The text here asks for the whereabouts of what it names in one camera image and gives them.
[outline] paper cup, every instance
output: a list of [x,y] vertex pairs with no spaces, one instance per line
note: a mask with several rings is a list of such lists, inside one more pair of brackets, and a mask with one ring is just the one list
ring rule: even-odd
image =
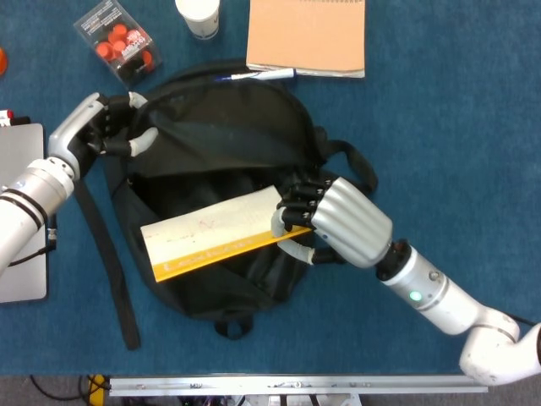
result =
[[220,22],[220,0],[175,0],[178,12],[200,40],[216,35]]

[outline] notebook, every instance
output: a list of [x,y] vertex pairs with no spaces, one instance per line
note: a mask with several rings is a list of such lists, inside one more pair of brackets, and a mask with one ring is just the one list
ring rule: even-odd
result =
[[364,77],[365,0],[251,0],[247,65]]
[[274,186],[183,216],[141,227],[157,282],[230,256],[311,231],[293,227],[274,238],[271,218],[281,200]]

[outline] cable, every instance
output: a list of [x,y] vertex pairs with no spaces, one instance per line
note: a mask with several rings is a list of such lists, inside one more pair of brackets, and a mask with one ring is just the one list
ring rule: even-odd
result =
[[94,389],[93,391],[89,391],[87,393],[84,393],[81,389],[81,383],[83,381],[83,376],[80,376],[78,381],[77,381],[77,391],[79,392],[79,395],[77,396],[66,396],[66,397],[63,397],[63,396],[57,396],[57,395],[53,395],[52,393],[49,393],[47,392],[45,389],[43,389],[36,381],[36,378],[33,376],[33,375],[30,375],[30,381],[32,382],[32,384],[34,385],[34,387],[36,387],[36,389],[43,395],[45,396],[46,398],[50,398],[52,400],[57,400],[58,402],[71,402],[71,401],[74,401],[74,400],[83,400],[84,402],[86,402],[87,405],[90,405],[92,406],[92,404],[90,403],[90,395],[94,392],[97,392],[98,390],[100,390],[99,387],[97,387],[96,389]]
[[511,319],[513,319],[517,323],[522,323],[522,324],[525,324],[525,325],[530,326],[530,327],[536,326],[538,324],[538,323],[534,323],[533,321],[530,321],[528,319],[525,319],[523,317],[520,317],[519,315],[513,315],[512,313],[507,313],[507,312],[504,312],[504,311],[502,311],[502,313],[504,315],[508,315]]
[[30,254],[25,258],[11,262],[8,267],[20,265],[26,261],[30,261],[33,258],[36,258],[38,255],[43,255],[48,252],[54,251],[57,248],[57,216],[52,215],[49,218],[49,224],[47,227],[48,236],[47,236],[47,245],[40,250],[37,250],[34,254]]
[[11,262],[8,266],[20,265],[23,262],[30,261],[32,258],[36,258],[39,255],[46,254],[47,252],[51,252],[53,250],[54,249],[51,248],[50,246],[43,247],[40,250],[37,250],[34,254],[30,254],[30,255],[26,256],[25,258],[21,258],[20,260],[16,260],[16,261]]
[[87,375],[86,376],[90,382],[92,382],[92,385],[95,387],[99,387],[100,389],[103,389],[104,391],[110,391],[111,390],[111,384],[109,383],[109,380],[103,376],[104,382],[98,383],[94,380],[95,376]]
[[81,399],[81,396],[80,395],[77,395],[77,396],[67,396],[67,397],[62,397],[62,396],[57,396],[57,395],[53,395],[49,392],[46,392],[42,387],[40,387],[38,385],[38,383],[36,382],[36,379],[34,378],[33,375],[30,375],[30,381],[34,384],[34,386],[36,387],[36,389],[45,397],[47,398],[50,398],[52,400],[57,400],[58,402],[70,402],[72,400],[80,400]]

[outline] wire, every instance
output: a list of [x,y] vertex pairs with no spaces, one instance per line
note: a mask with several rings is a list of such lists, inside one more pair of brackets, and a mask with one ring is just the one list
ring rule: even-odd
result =
[[517,323],[522,323],[522,324],[525,324],[527,326],[536,326],[538,323],[534,323],[533,321],[530,321],[528,319],[525,319],[523,317],[520,317],[519,315],[513,315],[512,313],[506,313],[506,312],[502,312],[504,315],[508,315],[511,319],[513,319],[514,321],[516,321]]
[[36,258],[39,255],[46,254],[47,252],[50,252],[52,250],[54,250],[54,249],[51,248],[50,246],[43,247],[40,250],[37,250],[34,254],[30,254],[30,255],[26,256],[25,258],[21,258],[20,260],[16,260],[16,261],[11,262],[8,266],[20,265],[23,262],[30,261],[32,258]]
[[40,387],[40,385],[38,385],[36,379],[34,378],[33,375],[30,375],[30,381],[32,382],[32,384],[34,384],[34,386],[36,387],[36,389],[45,397],[47,398],[50,398],[52,400],[57,400],[58,402],[70,402],[72,400],[80,400],[81,399],[81,396],[80,395],[77,395],[77,396],[67,396],[67,397],[62,397],[62,396],[57,396],[57,395],[53,395],[52,393],[49,393],[47,391],[45,391],[45,389],[43,389],[42,387]]
[[34,385],[34,387],[36,387],[36,389],[43,395],[45,396],[46,398],[50,398],[52,400],[57,400],[58,402],[71,402],[71,401],[74,401],[74,400],[83,400],[84,402],[86,402],[87,405],[90,405],[92,406],[92,404],[90,403],[90,395],[94,392],[97,392],[100,390],[99,387],[97,387],[96,389],[94,389],[93,391],[88,391],[87,393],[84,393],[81,389],[81,384],[82,384],[82,381],[83,381],[83,376],[80,376],[79,377],[79,380],[77,381],[77,391],[79,392],[79,395],[77,396],[58,396],[58,395],[53,395],[52,393],[49,393],[47,392],[45,389],[43,389],[36,381],[36,378],[33,376],[33,375],[30,375],[30,381],[32,382],[32,384]]
[[111,390],[111,384],[109,383],[109,380],[106,377],[103,376],[103,378],[104,378],[103,383],[96,382],[94,380],[95,376],[87,375],[86,377],[88,378],[88,380],[90,382],[92,382],[92,385],[94,385],[95,387],[99,387],[100,389],[103,389],[105,391],[110,391]]

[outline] orange notebook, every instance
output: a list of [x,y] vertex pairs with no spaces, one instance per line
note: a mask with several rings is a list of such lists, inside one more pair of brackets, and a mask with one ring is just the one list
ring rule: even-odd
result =
[[365,0],[251,0],[247,65],[364,77]]

